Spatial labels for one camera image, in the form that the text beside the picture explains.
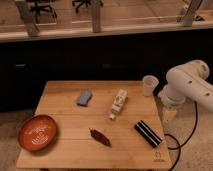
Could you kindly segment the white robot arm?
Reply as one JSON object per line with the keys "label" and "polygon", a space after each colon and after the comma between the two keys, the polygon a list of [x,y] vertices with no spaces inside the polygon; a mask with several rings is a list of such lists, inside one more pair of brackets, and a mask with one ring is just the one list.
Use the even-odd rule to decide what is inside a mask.
{"label": "white robot arm", "polygon": [[209,66],[202,60],[192,60],[168,70],[167,84],[158,93],[164,123],[175,117],[187,98],[213,112],[213,85],[206,81],[209,74]]}

